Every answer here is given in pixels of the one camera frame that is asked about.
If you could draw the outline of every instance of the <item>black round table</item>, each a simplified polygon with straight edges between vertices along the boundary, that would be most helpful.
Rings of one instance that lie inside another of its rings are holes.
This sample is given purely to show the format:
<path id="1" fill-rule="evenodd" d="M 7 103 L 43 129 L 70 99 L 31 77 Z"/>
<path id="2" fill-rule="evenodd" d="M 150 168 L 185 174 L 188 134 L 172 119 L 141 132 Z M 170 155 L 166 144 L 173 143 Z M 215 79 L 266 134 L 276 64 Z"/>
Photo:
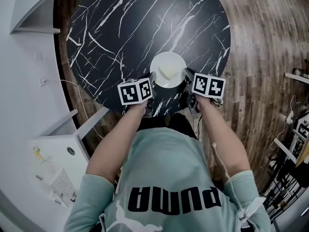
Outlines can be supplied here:
<path id="1" fill-rule="evenodd" d="M 219 0 L 81 0 L 70 20 L 70 67 L 97 102 L 124 113 L 117 85 L 149 74 L 162 52 L 180 55 L 187 68 L 220 76 L 231 35 Z M 157 85 L 153 116 L 187 107 L 185 82 Z"/>

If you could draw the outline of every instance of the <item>white marker cube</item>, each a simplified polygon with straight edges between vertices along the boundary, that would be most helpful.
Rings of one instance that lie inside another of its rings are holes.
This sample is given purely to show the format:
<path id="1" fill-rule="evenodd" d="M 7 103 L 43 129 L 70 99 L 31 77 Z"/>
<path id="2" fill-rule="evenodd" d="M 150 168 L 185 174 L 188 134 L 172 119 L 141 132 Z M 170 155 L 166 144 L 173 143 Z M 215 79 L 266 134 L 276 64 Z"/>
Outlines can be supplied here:
<path id="1" fill-rule="evenodd" d="M 207 98 L 222 99 L 225 88 L 225 79 L 195 73 L 192 92 Z"/>
<path id="2" fill-rule="evenodd" d="M 121 83 L 118 92 L 122 105 L 140 104 L 153 96 L 149 78 Z"/>

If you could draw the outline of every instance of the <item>puma logo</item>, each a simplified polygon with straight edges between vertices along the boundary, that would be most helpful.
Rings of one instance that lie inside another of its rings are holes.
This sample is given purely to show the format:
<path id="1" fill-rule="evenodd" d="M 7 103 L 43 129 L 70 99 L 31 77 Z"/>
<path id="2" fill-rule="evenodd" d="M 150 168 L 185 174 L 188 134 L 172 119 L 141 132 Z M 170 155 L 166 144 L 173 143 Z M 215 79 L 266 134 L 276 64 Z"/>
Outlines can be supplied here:
<path id="1" fill-rule="evenodd" d="M 162 231 L 162 226 L 157 227 L 152 224 L 147 224 L 146 226 L 142 225 L 140 222 L 132 219 L 128 219 L 125 217 L 125 212 L 123 208 L 119 204 L 119 200 L 116 203 L 116 219 L 117 221 L 113 222 L 106 230 L 108 232 L 111 228 L 113 228 L 117 224 L 125 224 L 131 231 L 133 232 L 155 232 Z"/>

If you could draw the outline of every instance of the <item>mint green sweatshirt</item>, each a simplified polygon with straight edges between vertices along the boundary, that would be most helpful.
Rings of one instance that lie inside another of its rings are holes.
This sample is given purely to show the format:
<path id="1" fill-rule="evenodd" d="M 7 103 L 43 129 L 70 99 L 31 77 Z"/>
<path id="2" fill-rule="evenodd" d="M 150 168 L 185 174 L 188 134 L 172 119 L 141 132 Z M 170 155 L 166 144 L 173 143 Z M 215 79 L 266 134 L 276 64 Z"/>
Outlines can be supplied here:
<path id="1" fill-rule="evenodd" d="M 136 133 L 114 186 L 86 174 L 65 226 L 67 232 L 88 232 L 97 223 L 107 232 L 236 232 L 239 207 L 259 197 L 252 171 L 231 177 L 224 193 L 217 189 L 198 140 L 168 128 Z M 263 206 L 248 219 L 256 232 L 269 232 Z"/>

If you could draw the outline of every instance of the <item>hand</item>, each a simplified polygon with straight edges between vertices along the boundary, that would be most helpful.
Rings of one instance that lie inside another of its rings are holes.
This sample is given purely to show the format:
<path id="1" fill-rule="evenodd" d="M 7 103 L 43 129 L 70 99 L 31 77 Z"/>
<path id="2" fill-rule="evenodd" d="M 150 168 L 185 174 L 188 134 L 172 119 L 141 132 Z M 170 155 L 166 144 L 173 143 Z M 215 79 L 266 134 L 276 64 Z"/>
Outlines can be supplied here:
<path id="1" fill-rule="evenodd" d="M 148 101 L 144 101 L 141 104 L 131 105 L 130 108 L 129 108 L 129 111 L 132 111 L 134 113 L 138 113 L 141 117 L 143 117 L 145 112 L 146 112 L 147 103 L 148 103 Z"/>
<path id="2" fill-rule="evenodd" d="M 203 111 L 205 106 L 207 106 L 211 103 L 209 98 L 203 97 L 203 96 L 198 95 L 198 94 L 195 94 L 195 98 L 197 100 L 197 108 L 200 111 Z"/>

